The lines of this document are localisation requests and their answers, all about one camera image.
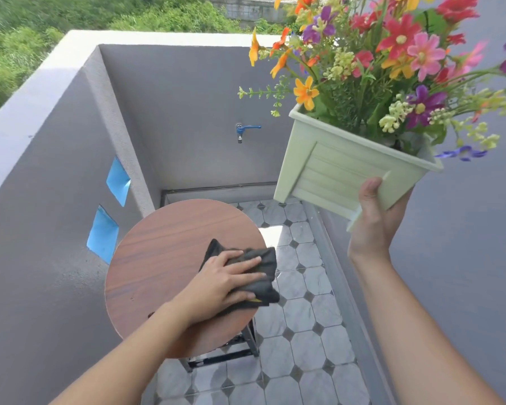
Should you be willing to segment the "person's right hand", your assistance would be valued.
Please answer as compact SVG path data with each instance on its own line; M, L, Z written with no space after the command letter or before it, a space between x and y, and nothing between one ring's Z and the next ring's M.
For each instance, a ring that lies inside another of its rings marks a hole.
M366 224L356 220L351 231L348 256L355 267L390 260L389 247L398 231L414 187L394 205L383 211L383 223Z

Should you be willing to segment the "person's left hand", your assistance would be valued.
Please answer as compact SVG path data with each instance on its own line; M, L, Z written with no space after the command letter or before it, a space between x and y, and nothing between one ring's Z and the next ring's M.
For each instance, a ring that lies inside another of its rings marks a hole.
M211 319L237 302L255 298L255 294L251 292L233 292L236 288L232 288L232 274L250 273L249 270L260 263L260 257L232 265L214 260L215 256L209 258L169 304L171 310L179 315L187 327Z

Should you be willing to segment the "black cleaning cloth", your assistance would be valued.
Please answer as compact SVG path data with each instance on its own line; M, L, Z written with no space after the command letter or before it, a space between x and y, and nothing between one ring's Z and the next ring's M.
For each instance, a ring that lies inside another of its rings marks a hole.
M232 265L238 262L252 260L253 258L260 257L261 261L258 265L252 267L249 272L264 273L264 277L259 281L249 283L243 287L236 288L235 291L246 291L255 294L255 298L251 300L244 300L237 302L231 306L226 307L222 312L219 312L216 316L221 317L235 311L241 311L246 309L257 309L259 307L266 307L270 304L278 303L280 300L280 294L274 289L273 282L275 280L277 258L276 250L274 247L269 248L247 248L243 250L243 253L236 257L231 258L227 261L226 265Z

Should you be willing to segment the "pale green planter box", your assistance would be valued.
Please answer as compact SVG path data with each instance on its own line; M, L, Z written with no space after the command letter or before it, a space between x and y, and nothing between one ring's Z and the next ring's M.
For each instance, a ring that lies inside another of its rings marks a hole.
M307 115L297 104L289 113L293 126L279 173L274 200L292 196L348 219L347 231L362 214L359 190L380 177L382 209L391 208L429 172L442 172L428 136L411 138L416 156L373 142Z

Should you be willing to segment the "person's right forearm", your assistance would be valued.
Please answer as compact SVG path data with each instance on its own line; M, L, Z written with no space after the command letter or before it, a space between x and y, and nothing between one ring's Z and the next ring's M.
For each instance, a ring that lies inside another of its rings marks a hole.
M415 297L386 249L349 248L401 405L506 405Z

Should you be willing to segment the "person's left forearm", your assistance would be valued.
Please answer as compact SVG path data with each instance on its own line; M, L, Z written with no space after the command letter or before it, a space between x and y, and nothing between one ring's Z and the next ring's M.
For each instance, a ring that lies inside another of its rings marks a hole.
M138 405L170 347L192 324L194 313L189 301L165 303L49 405Z

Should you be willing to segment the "round wooden table top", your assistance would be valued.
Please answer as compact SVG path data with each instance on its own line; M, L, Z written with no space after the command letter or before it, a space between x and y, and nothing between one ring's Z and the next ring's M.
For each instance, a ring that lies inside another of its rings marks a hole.
M164 206L128 231L105 282L107 313L123 340L189 284L202 267L212 239L227 248L265 247L246 214L207 199Z

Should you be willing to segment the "large blue paper patch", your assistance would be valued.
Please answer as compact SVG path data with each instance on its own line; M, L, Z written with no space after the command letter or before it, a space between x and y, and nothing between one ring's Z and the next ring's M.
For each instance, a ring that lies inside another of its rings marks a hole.
M86 246L106 264L110 264L119 235L119 225L98 205Z

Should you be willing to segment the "colourful artificial flower bunch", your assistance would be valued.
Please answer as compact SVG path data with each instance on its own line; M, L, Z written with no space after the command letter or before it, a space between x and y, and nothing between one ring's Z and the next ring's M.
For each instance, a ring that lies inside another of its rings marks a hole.
M478 120L506 115L506 59L477 69L483 42L451 52L466 42L461 22L479 18L479 0L443 0L429 9L418 8L420 1L378 0L366 9L367 0L292 0L288 13L300 25L297 33L285 27L263 47L252 32L251 66L276 60L270 75L277 83L258 91L240 87L239 98L274 98L271 115L278 117L292 95L305 115L411 155L419 151L411 138L439 145L453 131L456 148L435 157L485 156L500 137Z

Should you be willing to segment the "small blue paper patch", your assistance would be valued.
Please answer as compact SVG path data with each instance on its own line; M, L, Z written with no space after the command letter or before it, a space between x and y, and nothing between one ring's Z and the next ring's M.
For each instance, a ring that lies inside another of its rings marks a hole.
M127 202L131 179L117 156L110 166L106 184L116 201L124 207Z

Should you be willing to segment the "grey concrete building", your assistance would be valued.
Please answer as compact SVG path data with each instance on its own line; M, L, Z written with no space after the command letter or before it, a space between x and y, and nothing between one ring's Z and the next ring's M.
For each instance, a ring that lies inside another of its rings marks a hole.
M282 0L275 9L275 0L207 0L218 8L225 8L227 17L254 22L264 19L269 23L282 23L288 16L287 10L296 7L296 0Z

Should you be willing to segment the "green trees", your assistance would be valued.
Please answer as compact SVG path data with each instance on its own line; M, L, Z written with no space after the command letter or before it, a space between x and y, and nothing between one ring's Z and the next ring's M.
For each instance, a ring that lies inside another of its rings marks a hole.
M230 18L210 0L0 0L0 107L71 30L280 34L297 31L260 18L251 25Z

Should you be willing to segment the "black metal table frame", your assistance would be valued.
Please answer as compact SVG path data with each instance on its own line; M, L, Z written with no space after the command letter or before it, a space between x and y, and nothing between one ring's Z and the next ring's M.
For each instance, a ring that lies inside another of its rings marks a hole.
M193 370L202 367L218 365L220 363L242 359L250 356L255 358L259 357L259 347L256 340L253 320L249 321L248 325L244 327L244 329L241 331L240 334L233 337L230 341L228 341L225 345L221 346L220 348L225 347L229 348L243 343L246 343L248 347L240 351L226 352L222 355L209 356L200 360L192 360L186 358L186 359L179 359L179 361L187 373L192 373Z

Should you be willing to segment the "blue wall tap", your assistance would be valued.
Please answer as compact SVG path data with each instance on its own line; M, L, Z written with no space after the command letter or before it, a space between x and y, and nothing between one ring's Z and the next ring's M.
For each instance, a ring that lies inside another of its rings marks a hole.
M245 131L250 130L250 129L261 129L261 128L262 128L262 126L260 126L260 125L243 125L241 123L237 123L236 124L236 134L237 134L238 143L240 143L240 144L243 143L243 134L245 133Z

